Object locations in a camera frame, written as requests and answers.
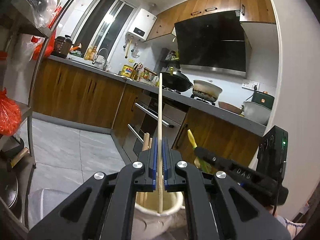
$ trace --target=scissors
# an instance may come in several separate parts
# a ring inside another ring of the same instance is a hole
[[[134,68],[134,70],[139,71],[139,70],[142,69],[142,68],[143,68],[143,64],[142,64],[142,63],[139,63],[139,64],[137,64],[137,66]]]

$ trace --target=black range hood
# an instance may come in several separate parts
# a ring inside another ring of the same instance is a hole
[[[195,17],[175,24],[180,67],[246,75],[246,42],[239,11]]]

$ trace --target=electrical outlet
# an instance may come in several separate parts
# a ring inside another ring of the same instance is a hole
[[[244,79],[241,87],[254,91],[254,86],[257,86],[257,90],[259,90],[260,83],[256,81]]]

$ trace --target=faucet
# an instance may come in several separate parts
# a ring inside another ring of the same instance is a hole
[[[100,53],[100,51],[102,51],[103,49],[106,50],[106,58],[105,58],[105,62],[104,62],[104,65],[103,65],[103,69],[102,69],[102,70],[103,70],[103,71],[106,71],[106,68],[107,68],[107,55],[108,55],[108,50],[107,50],[106,48],[102,48],[102,49],[100,49],[100,50],[98,51],[97,55],[95,55],[95,57],[94,57],[94,60],[93,60],[92,64],[94,65],[94,64],[96,63],[97,58],[98,58],[98,56],[99,56],[99,53]]]

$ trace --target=floor tile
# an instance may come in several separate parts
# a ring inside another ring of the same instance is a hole
[[[82,183],[82,171],[37,163],[32,175],[30,192],[42,188],[50,188],[72,193],[82,185]]]
[[[89,178],[91,178],[96,172],[98,171],[82,171],[83,181],[87,181]],[[106,175],[116,173],[118,171],[102,171]]]
[[[27,146],[27,122],[20,130],[20,136]],[[33,119],[32,133],[36,162],[81,170],[80,131],[78,129]]]
[[[83,171],[120,171],[124,166],[112,137],[80,131],[80,153]]]

